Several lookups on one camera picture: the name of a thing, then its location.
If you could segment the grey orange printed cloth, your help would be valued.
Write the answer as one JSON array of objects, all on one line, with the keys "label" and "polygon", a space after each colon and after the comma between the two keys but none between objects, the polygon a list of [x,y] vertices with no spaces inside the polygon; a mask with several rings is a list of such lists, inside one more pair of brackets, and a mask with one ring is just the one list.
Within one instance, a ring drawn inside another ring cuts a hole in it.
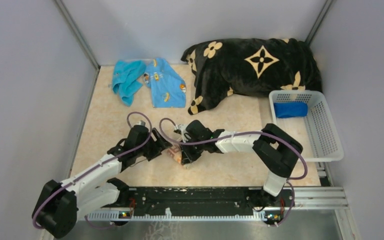
[{"label": "grey orange printed cloth", "polygon": [[167,154],[173,158],[175,162],[181,165],[183,168],[188,169],[191,166],[190,162],[183,160],[182,150],[178,146],[172,146],[168,148]]}]

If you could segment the teal small cloth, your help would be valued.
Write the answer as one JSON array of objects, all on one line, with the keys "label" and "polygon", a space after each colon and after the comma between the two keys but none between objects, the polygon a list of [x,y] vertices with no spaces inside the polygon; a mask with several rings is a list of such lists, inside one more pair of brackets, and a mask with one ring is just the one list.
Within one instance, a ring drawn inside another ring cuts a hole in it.
[{"label": "teal small cloth", "polygon": [[135,94],[143,84],[138,79],[145,73],[146,64],[142,60],[119,60],[114,66],[111,88],[121,102],[130,107]]}]

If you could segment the dark blue towel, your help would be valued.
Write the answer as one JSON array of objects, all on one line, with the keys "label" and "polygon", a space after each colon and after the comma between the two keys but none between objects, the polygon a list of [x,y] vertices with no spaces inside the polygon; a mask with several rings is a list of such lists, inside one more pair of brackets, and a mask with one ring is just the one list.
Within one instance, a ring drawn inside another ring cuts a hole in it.
[{"label": "dark blue towel", "polygon": [[308,105],[305,102],[276,102],[273,104],[276,118],[306,117]]}]

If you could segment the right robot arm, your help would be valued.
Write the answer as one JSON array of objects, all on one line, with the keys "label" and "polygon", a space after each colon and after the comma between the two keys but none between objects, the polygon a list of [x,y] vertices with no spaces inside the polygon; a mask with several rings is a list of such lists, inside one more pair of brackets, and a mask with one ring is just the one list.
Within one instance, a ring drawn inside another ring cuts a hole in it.
[{"label": "right robot arm", "polygon": [[281,200],[281,190],[303,152],[297,140],[273,123],[266,124],[260,131],[233,132],[212,131],[194,120],[188,125],[177,125],[174,131],[181,135],[182,157],[188,164],[195,162],[203,152],[256,154],[268,168],[261,193],[267,206],[275,206]]}]

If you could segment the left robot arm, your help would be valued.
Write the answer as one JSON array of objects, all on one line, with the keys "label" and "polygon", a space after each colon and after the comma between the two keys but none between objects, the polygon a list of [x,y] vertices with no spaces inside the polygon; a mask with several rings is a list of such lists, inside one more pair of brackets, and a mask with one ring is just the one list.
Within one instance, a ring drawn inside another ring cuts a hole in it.
[{"label": "left robot arm", "polygon": [[140,157],[151,161],[172,144],[156,128],[134,125],[126,138],[110,148],[84,171],[62,181],[50,180],[42,188],[32,213],[32,223],[56,239],[66,236],[76,223],[102,207],[134,208],[129,186],[116,178]]}]

